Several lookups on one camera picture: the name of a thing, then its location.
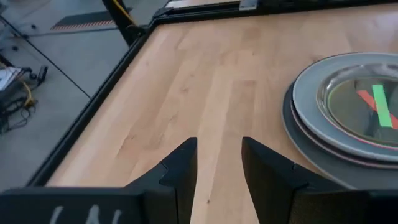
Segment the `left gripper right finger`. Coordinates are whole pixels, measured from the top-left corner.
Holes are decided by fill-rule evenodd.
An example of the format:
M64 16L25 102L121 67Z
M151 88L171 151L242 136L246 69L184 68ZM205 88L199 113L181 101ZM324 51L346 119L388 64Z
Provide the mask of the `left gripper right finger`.
M398 190L350 190L251 137L244 177L260 224L398 224Z

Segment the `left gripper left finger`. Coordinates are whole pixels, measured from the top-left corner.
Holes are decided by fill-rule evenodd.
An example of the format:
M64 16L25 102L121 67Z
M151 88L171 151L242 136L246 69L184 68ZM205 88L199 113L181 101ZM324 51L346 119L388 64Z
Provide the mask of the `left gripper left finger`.
M197 182L190 137L124 187L23 187L0 193L0 224L189 224Z

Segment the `dark glossy plate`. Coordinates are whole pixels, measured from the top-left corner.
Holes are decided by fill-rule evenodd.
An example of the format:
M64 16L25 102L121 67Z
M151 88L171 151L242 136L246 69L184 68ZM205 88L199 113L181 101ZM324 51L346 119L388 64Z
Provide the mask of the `dark glossy plate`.
M381 127L376 113L356 93L384 87L389 111L398 118L398 64L370 63L339 69L319 89L319 107L345 131L379 144L398 146L398 130Z

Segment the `light grey plate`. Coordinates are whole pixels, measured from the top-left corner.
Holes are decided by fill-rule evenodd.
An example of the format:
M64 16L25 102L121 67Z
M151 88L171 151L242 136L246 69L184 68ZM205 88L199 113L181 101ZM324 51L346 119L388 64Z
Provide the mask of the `light grey plate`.
M345 67L370 63L398 64L398 54L349 53L317 61L303 70L295 80L293 104L304 125L321 140L348 154L377 161L398 162L398 151L374 147L342 133L328 122L332 120L319 107L319 89L327 77Z

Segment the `large grey plate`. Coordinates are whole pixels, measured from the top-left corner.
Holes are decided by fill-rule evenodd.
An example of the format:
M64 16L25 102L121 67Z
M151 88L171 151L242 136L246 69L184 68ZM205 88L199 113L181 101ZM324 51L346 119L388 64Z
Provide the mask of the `large grey plate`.
M312 142L294 120L291 99L292 86L289 86L282 103L285 131L301 155L323 175L348 189L398 190L398 170L375 169L344 161Z

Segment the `red strip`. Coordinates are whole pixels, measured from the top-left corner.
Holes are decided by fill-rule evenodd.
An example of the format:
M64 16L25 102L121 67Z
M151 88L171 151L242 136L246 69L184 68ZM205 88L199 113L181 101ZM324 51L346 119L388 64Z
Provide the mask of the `red strip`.
M376 113L377 123L379 124L377 109L376 109L376 105L375 105L375 101L374 101L374 95L370 95L368 93L368 91L366 91L366 90L358 90L356 93ZM391 112L390 112L390 115L391 115L391 120L392 120L392 129L398 130L398 118L396 118Z

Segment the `green strip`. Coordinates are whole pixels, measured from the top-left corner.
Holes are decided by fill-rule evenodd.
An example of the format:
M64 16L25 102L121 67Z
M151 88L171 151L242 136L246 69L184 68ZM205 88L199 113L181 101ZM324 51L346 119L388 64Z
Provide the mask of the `green strip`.
M387 105L383 85L372 85L372 89L380 126L385 128L392 128L391 115Z

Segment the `black striped floor mat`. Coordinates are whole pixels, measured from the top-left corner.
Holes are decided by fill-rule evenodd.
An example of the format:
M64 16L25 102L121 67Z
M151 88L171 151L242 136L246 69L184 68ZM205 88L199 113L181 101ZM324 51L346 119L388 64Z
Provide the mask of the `black striped floor mat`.
M91 12L66 16L53 25L50 30L81 29L113 25L114 21L108 11Z

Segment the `black post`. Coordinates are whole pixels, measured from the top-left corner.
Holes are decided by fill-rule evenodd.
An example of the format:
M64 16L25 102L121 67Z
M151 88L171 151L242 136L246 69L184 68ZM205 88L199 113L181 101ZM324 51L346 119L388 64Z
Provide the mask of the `black post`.
M123 0L102 0L102 2L128 46L146 33L145 28L138 26L134 22Z

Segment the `metal bracket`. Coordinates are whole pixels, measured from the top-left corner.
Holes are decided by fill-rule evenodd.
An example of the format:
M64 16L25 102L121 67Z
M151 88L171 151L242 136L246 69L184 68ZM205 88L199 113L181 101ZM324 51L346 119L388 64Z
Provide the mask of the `metal bracket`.
M259 0L240 0L239 10L240 11L251 11L257 9Z

